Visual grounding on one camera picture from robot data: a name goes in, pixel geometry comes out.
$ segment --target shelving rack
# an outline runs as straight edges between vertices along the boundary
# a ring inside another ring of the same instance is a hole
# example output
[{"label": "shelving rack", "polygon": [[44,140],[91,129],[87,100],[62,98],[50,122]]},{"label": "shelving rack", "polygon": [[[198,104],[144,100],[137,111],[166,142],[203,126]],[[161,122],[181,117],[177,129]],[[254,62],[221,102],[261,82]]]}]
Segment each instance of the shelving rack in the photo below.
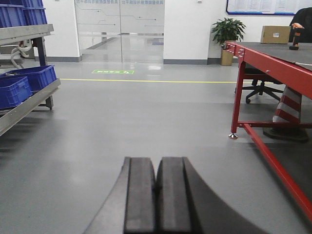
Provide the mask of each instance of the shelving rack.
[{"label": "shelving rack", "polygon": [[[51,35],[53,32],[52,24],[41,24],[21,27],[0,28],[0,45],[19,42],[22,40],[33,39],[37,45],[40,66],[47,65],[46,52],[44,46],[44,36]],[[52,94],[58,89],[60,80],[57,79],[39,92],[35,93],[19,106],[0,113],[0,136],[28,115],[36,107],[42,105],[53,108]]]}]

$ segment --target cardboard box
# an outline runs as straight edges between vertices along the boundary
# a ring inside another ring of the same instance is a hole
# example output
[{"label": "cardboard box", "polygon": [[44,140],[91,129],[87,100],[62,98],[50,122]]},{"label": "cardboard box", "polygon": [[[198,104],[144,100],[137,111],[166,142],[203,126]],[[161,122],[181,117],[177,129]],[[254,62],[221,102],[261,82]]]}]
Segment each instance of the cardboard box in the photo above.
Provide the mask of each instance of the cardboard box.
[{"label": "cardboard box", "polygon": [[290,26],[263,26],[261,43],[287,44],[289,41]]}]

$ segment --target glass door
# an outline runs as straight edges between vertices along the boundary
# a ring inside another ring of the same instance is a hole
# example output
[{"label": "glass door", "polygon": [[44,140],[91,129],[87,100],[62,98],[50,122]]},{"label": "glass door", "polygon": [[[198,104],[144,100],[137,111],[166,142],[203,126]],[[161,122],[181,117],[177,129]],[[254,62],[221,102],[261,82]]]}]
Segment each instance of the glass door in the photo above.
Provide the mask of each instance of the glass door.
[{"label": "glass door", "polygon": [[163,63],[164,0],[75,0],[83,61]]},{"label": "glass door", "polygon": [[122,62],[119,0],[75,0],[82,61]]},{"label": "glass door", "polygon": [[163,63],[164,0],[120,0],[122,60]]}]

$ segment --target cone base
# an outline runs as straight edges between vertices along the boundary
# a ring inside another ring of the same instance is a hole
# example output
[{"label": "cone base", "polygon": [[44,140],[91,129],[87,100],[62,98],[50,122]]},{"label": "cone base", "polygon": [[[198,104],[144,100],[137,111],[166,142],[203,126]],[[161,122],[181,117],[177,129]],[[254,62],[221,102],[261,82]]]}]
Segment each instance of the cone base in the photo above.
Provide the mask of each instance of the cone base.
[{"label": "cone base", "polygon": [[300,128],[263,128],[263,134],[267,137],[279,140],[303,143],[309,140],[306,130]]}]

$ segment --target traffic cone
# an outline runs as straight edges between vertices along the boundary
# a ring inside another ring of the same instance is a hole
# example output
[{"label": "traffic cone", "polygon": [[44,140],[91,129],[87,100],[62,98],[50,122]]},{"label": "traffic cone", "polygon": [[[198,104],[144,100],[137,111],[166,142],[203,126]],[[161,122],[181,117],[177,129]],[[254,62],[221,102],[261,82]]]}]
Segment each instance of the traffic cone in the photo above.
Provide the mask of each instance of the traffic cone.
[{"label": "traffic cone", "polygon": [[[285,87],[281,100],[273,116],[275,123],[300,123],[302,95]],[[263,134],[275,139],[307,142],[309,140],[305,129],[300,128],[263,128]]]}]

